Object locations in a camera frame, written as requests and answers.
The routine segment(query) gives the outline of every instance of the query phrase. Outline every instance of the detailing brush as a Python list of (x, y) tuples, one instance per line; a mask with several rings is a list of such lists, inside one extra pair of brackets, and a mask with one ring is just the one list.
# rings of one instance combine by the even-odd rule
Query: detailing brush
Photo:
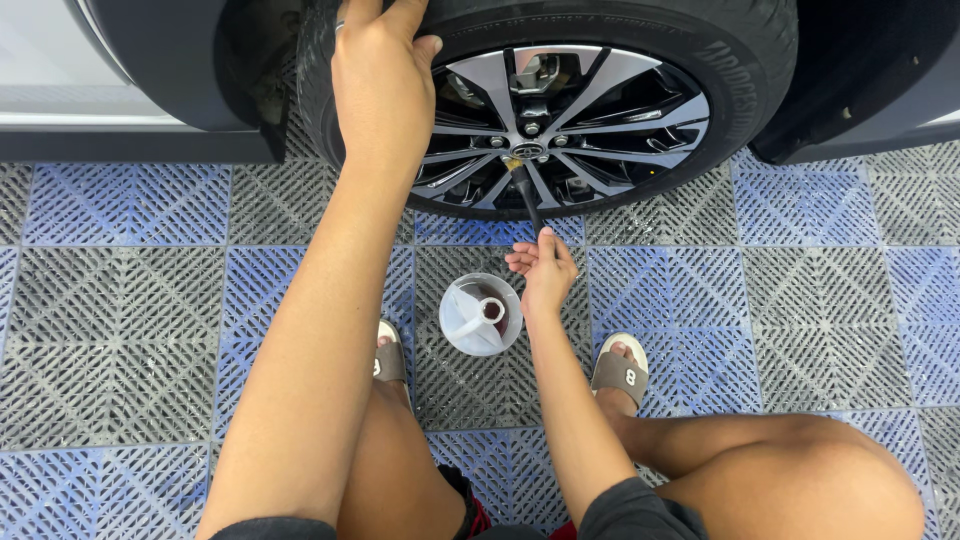
[(530, 180), (530, 173), (523, 166), (523, 161), (517, 158), (510, 158), (504, 161), (507, 170), (510, 171), (510, 179), (516, 186), (520, 196), (523, 197), (523, 204), (527, 207), (530, 214), (530, 221), (534, 224), (534, 242), (540, 238), (540, 229), (543, 229), (543, 220), (540, 219), (540, 213), (537, 212), (537, 201), (534, 200), (534, 183)]

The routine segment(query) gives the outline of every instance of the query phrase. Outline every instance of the slide sandal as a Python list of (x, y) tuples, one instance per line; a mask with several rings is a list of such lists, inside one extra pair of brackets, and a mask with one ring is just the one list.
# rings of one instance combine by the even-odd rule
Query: slide sandal
[[(625, 356), (611, 352), (611, 347), (617, 341), (622, 341), (634, 352), (636, 364)], [(650, 379), (649, 371), (647, 354), (643, 352), (640, 342), (632, 335), (619, 331), (603, 342), (597, 364), (593, 368), (590, 389), (595, 396), (600, 388), (619, 388), (629, 394), (636, 403), (636, 408), (640, 409), (643, 392), (647, 389), (647, 381)]]
[(407, 404), (410, 406), (410, 411), (413, 412), (414, 406), (410, 403), (410, 388), (407, 387), (407, 368), (403, 361), (403, 346), (400, 345), (400, 332), (396, 331), (396, 327), (389, 321), (380, 319), (380, 328), (376, 332), (376, 342), (379, 343), (383, 336), (387, 336), (393, 341), (383, 347), (376, 348), (376, 353), (373, 355), (373, 378), (381, 382), (402, 380), (403, 389), (406, 390)]

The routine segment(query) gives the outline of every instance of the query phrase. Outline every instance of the toe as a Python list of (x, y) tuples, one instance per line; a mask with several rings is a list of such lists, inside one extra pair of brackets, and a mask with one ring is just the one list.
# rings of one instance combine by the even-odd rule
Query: toe
[(610, 347), (610, 350), (618, 355), (621, 355), (634, 364), (636, 364), (636, 358), (634, 358), (634, 350), (630, 347), (627, 347), (627, 344), (622, 341), (617, 341)]

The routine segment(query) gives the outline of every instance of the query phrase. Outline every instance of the hand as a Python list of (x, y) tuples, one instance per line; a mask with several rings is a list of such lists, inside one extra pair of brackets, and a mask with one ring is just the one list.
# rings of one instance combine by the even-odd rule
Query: hand
[(553, 229), (541, 229), (536, 244), (514, 244), (514, 252), (504, 258), (510, 263), (511, 270), (527, 280), (520, 300), (523, 316), (531, 319), (547, 314), (560, 315), (560, 306), (580, 271), (566, 244), (553, 233)]
[(433, 132), (430, 62), (443, 42), (412, 41), (427, 0), (344, 0), (331, 62), (347, 160), (416, 170)]

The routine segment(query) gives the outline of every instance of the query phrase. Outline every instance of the leg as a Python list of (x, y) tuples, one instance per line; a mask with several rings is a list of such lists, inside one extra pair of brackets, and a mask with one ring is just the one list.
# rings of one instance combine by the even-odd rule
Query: leg
[(465, 512), (434, 465), (403, 384), (374, 380), (337, 538), (451, 540)]
[[(628, 358), (625, 348), (614, 351)], [(630, 458), (671, 481), (655, 491), (696, 509), (711, 540), (920, 538), (924, 508), (897, 460), (859, 431), (806, 414), (634, 418), (597, 400)]]

